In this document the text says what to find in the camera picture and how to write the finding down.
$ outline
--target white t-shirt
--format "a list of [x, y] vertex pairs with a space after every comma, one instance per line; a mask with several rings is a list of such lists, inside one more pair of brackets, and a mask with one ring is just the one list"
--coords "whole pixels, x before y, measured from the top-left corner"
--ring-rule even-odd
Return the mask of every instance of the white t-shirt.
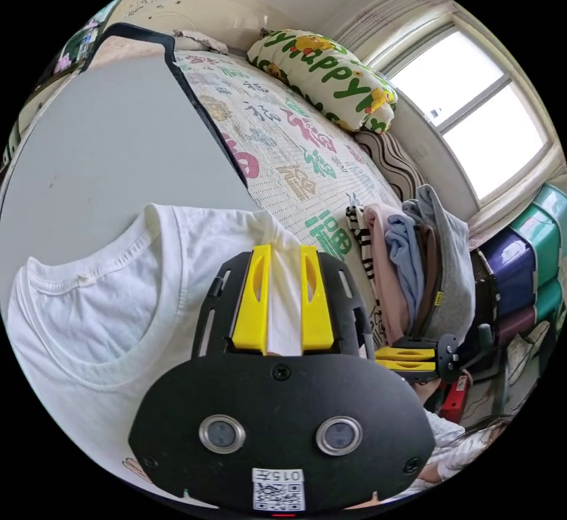
[[300, 355], [299, 241], [267, 211], [149, 205], [88, 258], [52, 267], [31, 258], [19, 270], [6, 323], [18, 362], [45, 409], [98, 465], [157, 495], [211, 506], [155, 487], [128, 435], [150, 386], [190, 358], [220, 266], [268, 243], [269, 350]]

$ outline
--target red object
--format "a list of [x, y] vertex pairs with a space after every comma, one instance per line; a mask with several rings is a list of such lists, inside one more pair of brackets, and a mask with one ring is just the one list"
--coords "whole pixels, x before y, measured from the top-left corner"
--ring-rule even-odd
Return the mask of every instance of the red object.
[[462, 414], [465, 411], [465, 404], [467, 403], [469, 386], [468, 377], [464, 374], [459, 377], [457, 382], [451, 385], [449, 394], [439, 412], [442, 418], [454, 424], [461, 422]]

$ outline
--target pillow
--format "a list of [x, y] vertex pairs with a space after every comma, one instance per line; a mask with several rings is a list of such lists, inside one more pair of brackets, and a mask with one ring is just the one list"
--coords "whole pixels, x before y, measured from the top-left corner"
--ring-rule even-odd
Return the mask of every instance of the pillow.
[[176, 50], [205, 50], [224, 55], [228, 55], [229, 53], [226, 44], [202, 34], [201, 32], [195, 32], [192, 30], [173, 30], [173, 36], [175, 37]]
[[335, 41], [302, 30], [277, 30], [248, 51], [248, 61], [301, 95], [349, 132], [388, 130], [393, 87]]
[[390, 133], [378, 135], [364, 130], [354, 139], [378, 166], [400, 201], [415, 199], [419, 186], [427, 184], [417, 164]]

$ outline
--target window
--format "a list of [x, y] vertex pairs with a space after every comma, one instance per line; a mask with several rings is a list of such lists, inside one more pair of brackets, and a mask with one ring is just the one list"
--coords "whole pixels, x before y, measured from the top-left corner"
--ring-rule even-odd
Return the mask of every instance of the window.
[[456, 27], [414, 48], [386, 75], [443, 137], [481, 203], [545, 145], [510, 76]]

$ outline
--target headboard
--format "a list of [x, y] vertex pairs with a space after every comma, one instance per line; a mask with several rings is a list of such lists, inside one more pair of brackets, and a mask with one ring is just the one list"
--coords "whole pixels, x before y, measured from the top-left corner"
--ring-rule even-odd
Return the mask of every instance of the headboard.
[[258, 0], [121, 0], [105, 23], [127, 22], [155, 32], [202, 32], [248, 51], [260, 29], [295, 28], [293, 19]]

